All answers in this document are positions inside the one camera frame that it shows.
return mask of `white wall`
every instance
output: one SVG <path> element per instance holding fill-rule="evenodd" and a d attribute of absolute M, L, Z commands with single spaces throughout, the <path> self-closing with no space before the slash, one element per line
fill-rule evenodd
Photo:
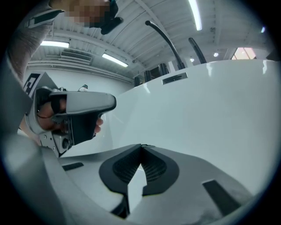
<path fill-rule="evenodd" d="M 27 69 L 24 75 L 24 82 L 35 71 L 47 72 L 58 87 L 64 87 L 69 91 L 78 91 L 79 88 L 86 84 L 89 91 L 105 92 L 118 96 L 133 88 L 132 84 L 115 79 L 55 69 Z"/>

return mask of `person's hand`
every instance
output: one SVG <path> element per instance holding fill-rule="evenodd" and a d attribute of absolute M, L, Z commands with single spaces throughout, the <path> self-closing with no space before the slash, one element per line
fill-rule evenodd
<path fill-rule="evenodd" d="M 66 109 L 66 100 L 61 99 L 60 100 L 60 110 L 63 112 Z M 37 119 L 39 125 L 48 131 L 54 131 L 54 130 L 61 130 L 62 132 L 65 132 L 65 125 L 63 123 L 56 124 L 54 121 L 52 121 L 52 116 L 54 115 L 53 109 L 51 107 L 51 102 L 47 102 L 44 104 L 40 111 L 37 113 Z M 100 126 L 103 124 L 103 120 L 99 118 L 97 120 L 97 125 L 95 128 L 95 133 L 98 133 L 101 131 Z"/>

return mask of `ceiling vent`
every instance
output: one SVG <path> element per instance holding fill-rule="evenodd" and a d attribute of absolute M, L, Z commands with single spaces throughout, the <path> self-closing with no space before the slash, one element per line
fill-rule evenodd
<path fill-rule="evenodd" d="M 61 52 L 61 58 L 59 58 L 58 60 L 90 65 L 92 57 L 78 53 L 63 51 Z"/>

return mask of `white ceiling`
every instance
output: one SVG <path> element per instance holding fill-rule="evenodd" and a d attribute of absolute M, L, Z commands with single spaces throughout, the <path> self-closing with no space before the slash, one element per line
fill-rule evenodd
<path fill-rule="evenodd" d="M 64 14 L 54 21 L 53 29 L 46 40 L 67 41 L 70 50 L 92 57 L 90 65 L 65 64 L 60 59 L 64 51 L 59 47 L 41 46 L 34 54 L 29 66 L 34 68 L 75 68 L 89 73 L 132 81 L 145 70 L 159 63 L 174 60 L 167 43 L 146 20 L 157 24 L 171 39 L 183 61 L 194 58 L 199 64 L 189 37 L 193 37 L 201 48 L 207 62 L 230 59 L 237 47 L 270 49 L 272 44 L 266 32 L 261 33 L 262 24 L 235 0 L 197 0 L 202 20 L 202 30 L 197 31 L 188 0 L 117 0 L 117 16 L 124 19 L 108 35 L 100 29 L 83 28 L 72 23 Z M 129 64 L 124 68 L 101 56 L 109 55 Z"/>

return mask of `black grille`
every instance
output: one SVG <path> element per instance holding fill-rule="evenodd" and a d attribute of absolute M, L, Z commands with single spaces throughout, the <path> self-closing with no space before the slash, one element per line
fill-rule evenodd
<path fill-rule="evenodd" d="M 159 179 L 166 171 L 166 163 L 148 151 L 142 152 L 141 165 L 145 171 L 146 181 L 153 182 Z"/>
<path fill-rule="evenodd" d="M 123 182 L 129 184 L 140 165 L 140 150 L 133 151 L 113 165 L 113 171 Z"/>

